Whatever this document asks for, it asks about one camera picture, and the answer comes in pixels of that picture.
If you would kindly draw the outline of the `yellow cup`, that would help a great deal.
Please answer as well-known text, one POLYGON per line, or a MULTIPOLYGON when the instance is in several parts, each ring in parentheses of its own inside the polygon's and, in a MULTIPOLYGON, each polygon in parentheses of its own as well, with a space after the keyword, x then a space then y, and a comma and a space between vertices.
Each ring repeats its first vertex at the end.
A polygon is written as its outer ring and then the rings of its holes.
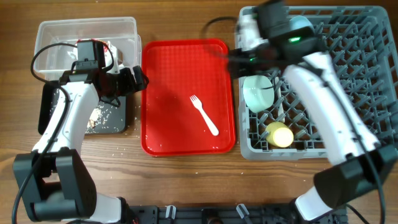
POLYGON ((281 122, 272 122, 266 127, 266 140, 273 146, 288 147, 293 143, 293 132, 281 122))

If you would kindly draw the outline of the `light blue plate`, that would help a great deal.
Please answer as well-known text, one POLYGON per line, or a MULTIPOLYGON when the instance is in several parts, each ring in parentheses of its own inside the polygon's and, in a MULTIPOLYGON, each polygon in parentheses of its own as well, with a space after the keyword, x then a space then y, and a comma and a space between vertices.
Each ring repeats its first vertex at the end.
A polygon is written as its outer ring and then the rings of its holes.
POLYGON ((295 16, 289 21, 290 30, 298 30, 305 27, 310 28, 314 31, 312 23, 304 16, 295 16))

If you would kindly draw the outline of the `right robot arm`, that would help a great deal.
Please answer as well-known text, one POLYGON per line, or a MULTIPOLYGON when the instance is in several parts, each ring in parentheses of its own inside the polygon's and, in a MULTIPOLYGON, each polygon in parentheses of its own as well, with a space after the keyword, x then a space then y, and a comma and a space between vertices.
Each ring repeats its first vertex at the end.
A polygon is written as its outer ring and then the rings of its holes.
POLYGON ((289 18, 282 1, 269 1, 240 12, 236 43, 229 58, 232 76, 252 78, 280 69, 315 123, 331 164, 293 201, 290 221, 314 222, 372 190, 378 191, 384 210, 382 186, 397 162, 397 151, 363 123, 314 27, 289 18))

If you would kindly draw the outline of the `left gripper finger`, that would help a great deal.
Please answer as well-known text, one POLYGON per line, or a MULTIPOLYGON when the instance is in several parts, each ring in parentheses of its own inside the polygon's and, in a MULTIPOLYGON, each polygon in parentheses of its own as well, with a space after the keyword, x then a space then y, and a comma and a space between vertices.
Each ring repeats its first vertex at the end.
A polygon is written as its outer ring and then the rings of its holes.
POLYGON ((136 90, 137 91, 142 91, 147 88, 149 84, 149 79, 147 77, 144 77, 143 79, 136 80, 136 90))
POLYGON ((137 82, 146 81, 146 76, 144 75, 144 72, 142 71, 142 68, 139 65, 133 67, 132 69, 133 69, 135 81, 137 81, 137 82))

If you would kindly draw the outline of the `mint green bowl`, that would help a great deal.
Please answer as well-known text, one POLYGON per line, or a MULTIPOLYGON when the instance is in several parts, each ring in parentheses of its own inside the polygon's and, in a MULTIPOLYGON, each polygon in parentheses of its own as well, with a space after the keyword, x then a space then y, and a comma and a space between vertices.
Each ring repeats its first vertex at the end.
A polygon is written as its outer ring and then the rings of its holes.
POLYGON ((243 97, 247 107, 258 113, 274 104, 274 87, 263 75, 246 77, 243 83, 243 97))

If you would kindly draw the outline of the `white plastic fork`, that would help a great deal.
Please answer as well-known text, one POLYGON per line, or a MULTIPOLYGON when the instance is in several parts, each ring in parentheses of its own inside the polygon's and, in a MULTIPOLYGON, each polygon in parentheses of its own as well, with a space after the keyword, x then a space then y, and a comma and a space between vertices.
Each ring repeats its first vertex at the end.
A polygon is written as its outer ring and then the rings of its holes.
POLYGON ((210 133, 214 136, 219 135, 219 130, 215 126, 215 124, 212 122, 210 117, 206 114, 205 110, 203 109, 203 104, 200 101, 200 99, 196 95, 190 96, 190 101, 192 102, 193 106, 200 112, 202 115, 206 125, 208 126, 208 129, 210 130, 210 133))

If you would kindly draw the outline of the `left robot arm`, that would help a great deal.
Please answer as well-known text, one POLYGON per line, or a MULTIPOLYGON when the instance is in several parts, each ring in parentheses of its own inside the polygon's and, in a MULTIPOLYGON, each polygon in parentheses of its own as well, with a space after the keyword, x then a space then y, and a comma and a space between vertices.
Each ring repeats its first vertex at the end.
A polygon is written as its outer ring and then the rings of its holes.
POLYGON ((86 126, 99 103, 115 108, 120 97, 145 90, 142 68, 112 72, 115 59, 108 44, 96 39, 75 44, 78 58, 58 81, 45 81, 59 91, 55 111, 38 143, 13 163, 18 193, 11 221, 23 204, 33 222, 137 223, 122 197, 100 194, 85 167, 80 149, 86 126))

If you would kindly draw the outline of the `white napkin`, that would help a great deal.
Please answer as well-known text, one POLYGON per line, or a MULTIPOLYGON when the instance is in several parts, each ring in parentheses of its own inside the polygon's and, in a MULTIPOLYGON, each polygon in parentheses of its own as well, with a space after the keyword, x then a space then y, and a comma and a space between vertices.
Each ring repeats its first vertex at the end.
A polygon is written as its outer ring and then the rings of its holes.
POLYGON ((111 70, 109 70, 109 73, 119 73, 120 69, 124 68, 123 64, 123 53, 117 49, 110 41, 107 41, 107 46, 109 47, 109 50, 104 47, 104 57, 106 61, 106 66, 111 65, 111 55, 113 56, 114 63, 113 67, 111 70))

